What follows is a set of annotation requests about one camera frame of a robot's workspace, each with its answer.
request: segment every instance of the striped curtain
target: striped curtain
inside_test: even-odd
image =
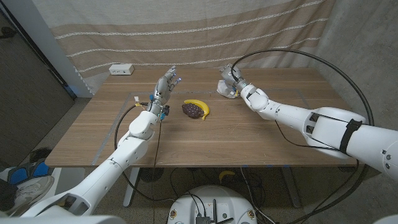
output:
[[[83,78],[113,63],[136,69],[213,68],[266,48],[314,52],[334,0],[33,0]],[[258,55],[242,67],[306,67]]]

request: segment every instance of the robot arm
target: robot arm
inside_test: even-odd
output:
[[[238,80],[231,75],[231,64],[220,71],[225,85],[235,88],[263,119],[299,131],[309,146],[336,149],[314,148],[322,153],[340,159],[351,156],[398,180],[398,131],[368,126],[361,115],[338,108],[308,110],[272,101],[261,89],[248,84],[238,68],[234,67]]]
[[[130,124],[118,148],[101,165],[76,187],[35,204],[22,217],[91,215],[123,171],[146,154],[148,141],[154,133],[151,126],[166,113],[164,109],[170,93],[181,81],[179,78],[172,83],[174,76],[175,66],[159,79],[147,111],[141,112]]]

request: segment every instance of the banana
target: banana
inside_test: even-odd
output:
[[[209,106],[203,101],[200,100],[184,100],[184,103],[193,103],[194,105],[199,106],[203,112],[205,113],[203,117],[201,117],[202,120],[205,120],[206,116],[209,114],[210,109]]]
[[[221,180],[223,179],[223,177],[224,177],[225,175],[235,175],[235,172],[230,171],[230,170],[224,170],[223,172],[220,172],[220,174],[219,174],[219,176],[218,176],[218,178],[219,178],[219,180],[220,180],[220,184],[221,184]]]

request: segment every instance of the sneaker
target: sneaker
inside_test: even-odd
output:
[[[50,190],[54,183],[54,177],[41,177],[36,183],[21,187],[16,192],[15,205],[7,211],[9,216],[19,216],[26,212],[29,207],[40,200]]]

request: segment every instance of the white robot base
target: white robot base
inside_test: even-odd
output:
[[[173,203],[167,223],[200,224],[210,221],[252,224],[257,223],[257,217],[250,202],[239,193],[222,186],[204,185],[188,191]]]

